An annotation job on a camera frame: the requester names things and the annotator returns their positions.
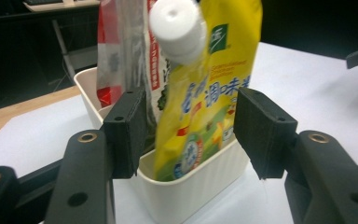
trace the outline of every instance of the yellow pouch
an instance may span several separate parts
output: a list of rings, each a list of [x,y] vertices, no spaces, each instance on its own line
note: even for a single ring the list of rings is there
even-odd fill
[[[182,177],[233,139],[239,87],[247,87],[260,39],[260,0],[201,0],[208,42],[199,60],[178,66],[158,124],[155,178]]]

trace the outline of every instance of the green logo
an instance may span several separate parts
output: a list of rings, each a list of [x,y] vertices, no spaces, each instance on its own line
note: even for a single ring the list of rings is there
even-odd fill
[[[222,24],[212,29],[211,41],[209,43],[210,54],[226,48],[227,28],[228,24]]]

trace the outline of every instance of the white table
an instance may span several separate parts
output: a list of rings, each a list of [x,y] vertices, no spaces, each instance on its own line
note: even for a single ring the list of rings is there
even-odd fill
[[[297,131],[334,136],[358,164],[358,67],[259,45],[250,88],[298,120]],[[11,120],[0,131],[0,165],[19,176],[61,158],[72,134],[90,129],[80,96]],[[186,223],[293,223],[284,179],[259,181],[251,165]],[[117,223],[154,223],[127,180],[114,180]]]

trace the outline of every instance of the white container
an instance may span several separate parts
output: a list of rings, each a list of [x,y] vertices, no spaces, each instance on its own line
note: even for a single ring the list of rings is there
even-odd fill
[[[91,68],[78,73],[75,82],[94,127],[99,128],[111,107],[101,109],[96,96],[96,77],[96,68]],[[157,223],[184,222],[242,175],[249,161],[234,140],[182,178],[159,182],[152,178],[154,159],[154,150],[143,155],[138,176],[130,182]]]

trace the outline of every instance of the white cap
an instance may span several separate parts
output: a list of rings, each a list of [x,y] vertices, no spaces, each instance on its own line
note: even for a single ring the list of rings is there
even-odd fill
[[[150,29],[168,59],[189,64],[201,55],[206,23],[195,0],[158,0],[149,19]]]

